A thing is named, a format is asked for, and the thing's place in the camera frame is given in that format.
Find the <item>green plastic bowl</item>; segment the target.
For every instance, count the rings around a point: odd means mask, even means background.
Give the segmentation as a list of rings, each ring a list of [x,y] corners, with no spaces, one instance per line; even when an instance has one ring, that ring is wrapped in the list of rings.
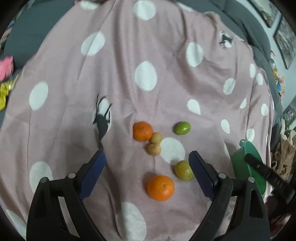
[[[235,177],[239,180],[245,180],[248,179],[248,177],[253,177],[261,195],[264,196],[266,192],[266,180],[261,177],[253,168],[251,168],[244,160],[247,154],[252,154],[252,156],[256,157],[260,162],[262,162],[261,156],[252,142],[242,139],[239,142],[239,145],[240,148],[230,157]]]

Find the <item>green fruit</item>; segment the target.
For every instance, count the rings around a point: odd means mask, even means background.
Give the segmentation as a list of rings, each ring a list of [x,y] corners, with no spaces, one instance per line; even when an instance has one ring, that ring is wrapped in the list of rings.
[[[176,176],[183,181],[191,181],[194,174],[189,163],[185,160],[177,162],[174,168]]]
[[[190,132],[191,125],[186,121],[181,121],[174,126],[174,133],[176,135],[186,135]]]

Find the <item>beige small fruit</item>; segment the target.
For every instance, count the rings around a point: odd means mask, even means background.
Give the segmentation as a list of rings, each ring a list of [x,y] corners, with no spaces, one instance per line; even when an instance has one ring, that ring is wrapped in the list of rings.
[[[163,140],[163,136],[160,132],[155,132],[152,134],[152,137],[149,139],[149,142],[152,144],[160,144]]]
[[[145,150],[151,156],[158,156],[162,151],[160,144],[154,144],[154,143],[147,144],[145,146]]]

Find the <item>large orange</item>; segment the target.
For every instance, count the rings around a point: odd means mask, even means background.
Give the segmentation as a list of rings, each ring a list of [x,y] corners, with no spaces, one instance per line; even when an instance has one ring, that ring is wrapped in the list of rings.
[[[132,130],[133,138],[138,142],[146,142],[153,135],[152,126],[144,121],[135,123]]]

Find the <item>beige brown blanket pile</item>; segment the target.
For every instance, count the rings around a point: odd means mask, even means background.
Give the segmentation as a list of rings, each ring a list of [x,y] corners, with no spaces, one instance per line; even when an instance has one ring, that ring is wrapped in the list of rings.
[[[295,157],[295,131],[285,130],[285,120],[281,119],[280,142],[272,154],[271,166],[281,179],[287,181],[292,173]]]

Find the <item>stuffed toys row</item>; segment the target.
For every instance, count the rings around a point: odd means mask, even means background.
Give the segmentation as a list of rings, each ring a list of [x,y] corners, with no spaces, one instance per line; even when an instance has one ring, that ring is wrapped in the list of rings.
[[[274,58],[275,58],[275,53],[274,53],[274,51],[271,50],[269,62],[271,65],[273,76],[275,78],[277,91],[280,96],[280,100],[282,101],[283,96],[285,94],[285,77],[279,75],[278,68],[277,68],[276,63],[274,61]]]

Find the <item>pink plush toy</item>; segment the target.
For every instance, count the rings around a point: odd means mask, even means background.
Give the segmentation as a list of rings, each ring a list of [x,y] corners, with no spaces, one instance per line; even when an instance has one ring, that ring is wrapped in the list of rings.
[[[13,56],[7,56],[0,62],[0,81],[3,82],[11,76],[14,71]]]

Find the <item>pink polka dot blanket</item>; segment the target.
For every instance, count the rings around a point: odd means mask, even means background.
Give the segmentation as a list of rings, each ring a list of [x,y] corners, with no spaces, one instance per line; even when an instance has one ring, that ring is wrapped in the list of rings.
[[[250,45],[218,14],[174,1],[75,4],[22,68],[1,126],[1,206],[25,237],[39,180],[64,178],[103,146],[107,163],[84,204],[107,240],[188,240],[207,212],[196,180],[172,166],[191,151],[233,177],[246,139],[270,161],[274,104]],[[144,121],[161,153],[133,138]],[[174,133],[186,121],[186,135]],[[147,193],[168,176],[167,201]]]

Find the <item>grey sofa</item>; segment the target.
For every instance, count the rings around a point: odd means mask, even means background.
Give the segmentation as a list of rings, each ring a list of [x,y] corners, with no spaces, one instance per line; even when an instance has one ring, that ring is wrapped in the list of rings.
[[[217,13],[232,32],[252,46],[256,64],[267,75],[275,108],[273,124],[280,124],[283,110],[269,63],[270,42],[255,16],[237,1],[182,1],[182,4],[202,13]],[[37,52],[56,22],[73,5],[73,1],[34,1],[16,20],[1,56],[13,56],[15,68],[20,70]]]

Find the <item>framed wall picture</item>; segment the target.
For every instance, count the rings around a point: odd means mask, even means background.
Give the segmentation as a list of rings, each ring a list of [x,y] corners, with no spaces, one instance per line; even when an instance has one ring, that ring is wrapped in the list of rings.
[[[288,70],[295,59],[295,34],[283,16],[280,18],[274,39],[280,50],[285,68]]]

